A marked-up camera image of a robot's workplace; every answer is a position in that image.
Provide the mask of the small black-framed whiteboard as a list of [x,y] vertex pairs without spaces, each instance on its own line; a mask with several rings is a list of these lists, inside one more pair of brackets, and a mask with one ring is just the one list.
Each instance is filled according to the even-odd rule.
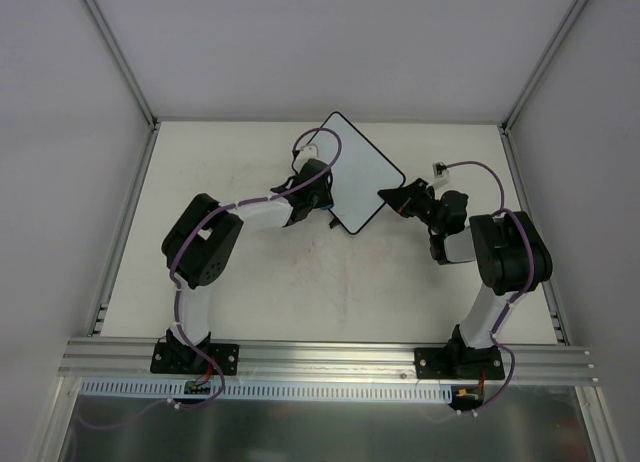
[[381,190],[404,185],[406,176],[365,134],[335,111],[311,144],[320,160],[332,165],[330,212],[344,230],[356,235],[384,206]]

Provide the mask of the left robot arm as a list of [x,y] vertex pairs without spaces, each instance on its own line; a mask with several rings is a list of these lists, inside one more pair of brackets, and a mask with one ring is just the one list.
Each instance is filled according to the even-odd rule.
[[243,234],[284,228],[311,211],[333,206],[328,164],[310,158],[268,195],[223,206],[201,193],[187,206],[161,245],[169,277],[176,286],[173,322],[154,347],[155,374],[201,375],[229,349],[211,342],[209,323],[213,283],[225,270]]

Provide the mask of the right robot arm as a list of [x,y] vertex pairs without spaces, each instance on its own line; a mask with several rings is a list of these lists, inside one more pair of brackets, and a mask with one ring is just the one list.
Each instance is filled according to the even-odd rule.
[[435,195],[418,179],[378,192],[404,218],[429,229],[430,253],[440,265],[474,262],[481,279],[476,299],[441,348],[414,350],[420,380],[503,380],[502,350],[496,338],[511,309],[552,275],[551,255],[523,211],[467,216],[468,196],[456,190]]

